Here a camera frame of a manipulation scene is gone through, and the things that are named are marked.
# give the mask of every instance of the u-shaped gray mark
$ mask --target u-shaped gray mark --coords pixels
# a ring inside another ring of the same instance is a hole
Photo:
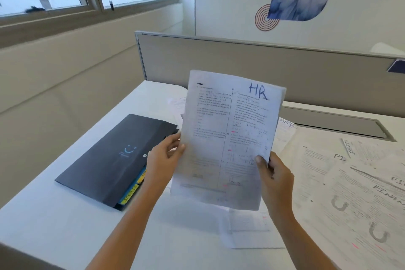
[[[376,224],[374,222],[372,222],[372,224],[370,225],[370,235],[374,238],[374,240],[378,241],[379,243],[384,243],[387,241],[388,236],[390,235],[390,233],[388,232],[384,232],[384,235],[381,238],[377,238],[376,236],[374,236],[374,228],[375,228]]]
[[[332,199],[332,206],[335,207],[337,210],[339,211],[345,211],[345,209],[347,208],[347,206],[349,206],[349,203],[344,202],[342,207],[337,207],[335,202],[337,200],[338,196],[334,196]]]

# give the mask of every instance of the person's left hand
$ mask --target person's left hand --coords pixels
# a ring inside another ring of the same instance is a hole
[[[166,137],[149,153],[143,187],[157,190],[162,194],[173,177],[177,163],[185,150],[180,144],[180,133]]]

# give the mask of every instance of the hand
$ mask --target hand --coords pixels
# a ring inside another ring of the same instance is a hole
[[[161,195],[173,177],[177,162],[185,150],[180,144],[180,133],[166,137],[149,153],[143,187],[155,190]]]
[[[294,175],[275,152],[271,152],[269,165],[262,156],[255,158],[262,182],[262,197],[275,224],[293,219],[292,186]]]

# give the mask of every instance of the table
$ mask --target table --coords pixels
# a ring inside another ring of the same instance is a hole
[[[0,210],[0,242],[66,270],[84,269],[124,213],[54,179],[129,113],[174,123],[167,98],[186,93],[180,86],[141,83]],[[288,102],[283,105],[379,119],[397,141],[405,144],[405,119]],[[281,157],[291,165],[301,139],[316,147],[345,152],[339,140],[343,136],[300,127]],[[286,249],[225,248],[213,213],[165,191],[150,216],[132,269],[207,268],[295,269]]]

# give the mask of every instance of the window frame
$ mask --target window frame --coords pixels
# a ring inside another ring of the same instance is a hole
[[[0,48],[179,2],[179,0],[146,0],[115,5],[112,10],[104,8],[102,0],[85,1],[87,5],[0,17]]]

